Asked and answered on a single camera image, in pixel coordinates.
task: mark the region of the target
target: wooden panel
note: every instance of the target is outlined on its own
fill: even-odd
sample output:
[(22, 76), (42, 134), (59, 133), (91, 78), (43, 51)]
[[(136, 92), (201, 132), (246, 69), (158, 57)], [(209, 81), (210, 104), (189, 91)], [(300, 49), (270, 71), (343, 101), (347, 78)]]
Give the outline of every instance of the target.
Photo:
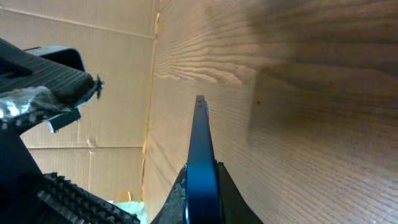
[(397, 69), (397, 1), (162, 1), (150, 218), (205, 95), (216, 158), (265, 223), (395, 222)]

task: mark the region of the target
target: cardboard box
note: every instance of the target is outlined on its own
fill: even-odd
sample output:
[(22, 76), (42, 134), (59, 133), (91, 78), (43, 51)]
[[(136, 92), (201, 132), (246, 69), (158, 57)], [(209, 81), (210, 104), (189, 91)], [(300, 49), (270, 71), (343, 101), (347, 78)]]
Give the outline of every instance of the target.
[(22, 48), (74, 47), (105, 82), (82, 120), (53, 134), (45, 124), (22, 139), (43, 172), (58, 171), (106, 200), (141, 198), (156, 0), (0, 0), (0, 37)]

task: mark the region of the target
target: light green object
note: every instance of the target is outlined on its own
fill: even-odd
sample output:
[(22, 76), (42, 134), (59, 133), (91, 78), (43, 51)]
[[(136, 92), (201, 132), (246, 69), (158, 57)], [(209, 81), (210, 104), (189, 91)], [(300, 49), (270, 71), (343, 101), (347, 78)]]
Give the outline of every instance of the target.
[(130, 214), (137, 214), (137, 218), (140, 219), (141, 224), (149, 224), (148, 214), (145, 210), (144, 202), (124, 202), (117, 203), (115, 205)]

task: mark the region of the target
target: ridged black surface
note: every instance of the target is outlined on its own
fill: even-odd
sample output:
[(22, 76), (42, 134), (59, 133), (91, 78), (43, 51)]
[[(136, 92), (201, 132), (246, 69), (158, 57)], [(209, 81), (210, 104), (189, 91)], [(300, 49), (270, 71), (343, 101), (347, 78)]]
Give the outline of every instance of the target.
[(137, 215), (131, 215), (120, 208), (79, 188), (57, 173), (45, 174), (50, 180), (47, 189), (39, 197), (53, 209), (74, 223), (116, 223), (139, 224)]
[(0, 93), (46, 86), (60, 103), (73, 106), (95, 85), (88, 73), (28, 54), (0, 39)]

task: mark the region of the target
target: wooden wall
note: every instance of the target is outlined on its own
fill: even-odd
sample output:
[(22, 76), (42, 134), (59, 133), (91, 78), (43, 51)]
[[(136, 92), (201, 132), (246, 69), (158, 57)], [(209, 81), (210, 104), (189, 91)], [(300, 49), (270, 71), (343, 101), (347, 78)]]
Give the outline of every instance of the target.
[(187, 161), (195, 95), (264, 223), (398, 220), (398, 2), (162, 0), (144, 201)]

